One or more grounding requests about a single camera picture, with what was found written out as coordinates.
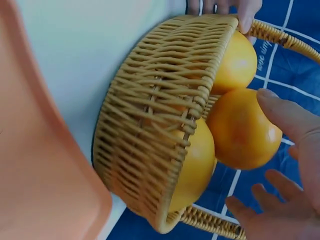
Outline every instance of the woven rattan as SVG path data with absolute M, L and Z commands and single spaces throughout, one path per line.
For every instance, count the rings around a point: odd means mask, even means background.
M 94 168 L 107 188 L 159 233 L 182 221 L 230 239 L 246 239 L 239 225 L 193 206 L 168 213 L 195 120 L 206 118 L 219 97 L 210 91 L 237 26 L 234 15 L 184 15 L 165 21 L 132 50 L 102 104 L 93 141 Z M 255 21 L 249 34 L 320 63 L 313 48 L 264 23 Z M 182 131 L 184 138 L 172 130 Z

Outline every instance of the hand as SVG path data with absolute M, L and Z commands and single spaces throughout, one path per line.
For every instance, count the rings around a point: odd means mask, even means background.
M 187 0 L 188 14 L 198 15 L 200 0 Z M 246 34 L 252 25 L 256 13 L 262 7 L 262 0 L 203 0 L 203 14 L 212 14 L 217 4 L 217 14 L 228 14 L 229 8 L 235 6 L 238 11 L 240 30 Z
M 252 193 L 262 214 L 233 196 L 227 198 L 226 204 L 245 229 L 248 240 L 319 240 L 320 117 L 267 89 L 258 91 L 257 100 L 267 118 L 295 143 L 289 154 L 298 160 L 304 190 L 280 172 L 269 170 L 265 177 L 285 202 L 257 184 Z

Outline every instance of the finger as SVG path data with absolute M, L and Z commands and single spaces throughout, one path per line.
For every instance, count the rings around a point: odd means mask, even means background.
M 307 134 L 320 132 L 320 119 L 298 104 L 278 98 L 268 89 L 259 89 L 258 103 L 266 117 L 294 143 L 298 143 Z
M 229 13 L 230 5 L 228 0 L 217 0 L 217 14 L 226 15 Z
M 256 13 L 262 7 L 262 0 L 241 0 L 238 5 L 240 30 L 243 34 L 249 32 Z
M 236 197 L 230 196 L 225 200 L 226 206 L 234 217 L 239 221 L 244 228 L 251 219 L 257 216 L 256 212 L 249 207 L 246 207 Z
M 296 145 L 290 146 L 288 149 L 289 155 L 294 159 L 298 160 L 299 152 L 298 147 Z
M 187 13 L 190 15 L 199 15 L 200 0 L 187 0 Z
M 282 205 L 279 199 L 268 193 L 262 184 L 255 184 L 251 190 L 255 200 L 264 212 L 276 210 Z
M 214 0 L 203 0 L 202 14 L 212 14 L 214 12 Z
M 277 170 L 268 170 L 265 177 L 287 202 L 303 193 L 303 189 L 298 184 Z

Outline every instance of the fabric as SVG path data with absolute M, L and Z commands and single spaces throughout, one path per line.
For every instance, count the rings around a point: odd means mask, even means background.
M 297 37 L 320 51 L 320 1 L 310 0 L 265 0 L 256 18 Z M 258 56 L 256 77 L 250 88 L 268 88 L 283 99 L 291 100 L 312 113 L 320 114 L 320 67 L 312 60 L 283 49 L 267 41 L 257 40 L 254 44 Z M 251 187 L 262 183 L 270 193 L 279 195 L 266 181 L 264 172 L 277 169 L 290 179 L 301 184 L 298 163 L 288 155 L 292 142 L 283 136 L 281 146 L 273 159 L 265 166 L 240 171 L 218 164 L 206 191 L 196 205 L 214 211 L 225 219 L 232 220 L 232 214 L 225 206 L 225 198 L 238 197 L 246 206 L 261 212 L 253 198 Z M 161 235 L 156 233 L 147 221 L 128 209 L 124 212 L 108 240 L 223 240 L 225 238 L 179 223 L 173 231 Z

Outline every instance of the citrus fruit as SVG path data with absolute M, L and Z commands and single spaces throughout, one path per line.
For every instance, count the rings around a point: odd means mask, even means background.
M 282 131 L 272 124 L 257 101 L 257 91 L 241 88 L 221 96 L 207 118 L 215 156 L 241 170 L 265 165 L 277 152 Z
M 226 48 L 211 89 L 214 95 L 246 88 L 257 71 L 257 54 L 251 42 L 235 31 Z
M 208 186 L 217 164 L 214 139 L 205 120 L 200 118 L 196 124 L 194 135 L 189 137 L 190 146 L 187 147 L 169 212 L 178 211 L 196 202 Z M 184 136 L 181 131 L 174 134 L 181 138 Z

